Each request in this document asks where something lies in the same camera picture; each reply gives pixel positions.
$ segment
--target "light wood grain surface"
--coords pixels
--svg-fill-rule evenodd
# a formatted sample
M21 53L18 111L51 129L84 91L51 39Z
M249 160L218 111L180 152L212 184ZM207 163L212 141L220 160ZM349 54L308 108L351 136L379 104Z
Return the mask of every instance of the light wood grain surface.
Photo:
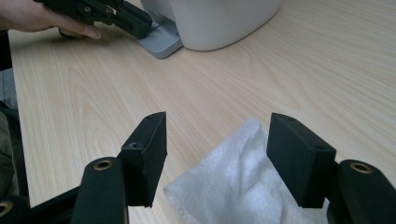
M165 60L116 27L102 39L56 29L10 32L32 205L79 185L86 164L116 156L140 120L166 111L169 155L154 205L135 223L177 223L163 187L244 120L295 117L337 161L378 167L396 186L396 2L285 0L252 35L224 49Z

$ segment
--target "white tissue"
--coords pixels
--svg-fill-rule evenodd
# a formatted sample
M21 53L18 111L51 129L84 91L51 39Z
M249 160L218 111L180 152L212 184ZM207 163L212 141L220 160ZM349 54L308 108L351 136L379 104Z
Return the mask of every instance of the white tissue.
M300 208L266 156L268 132L247 120L205 159L164 188L185 223L328 223Z

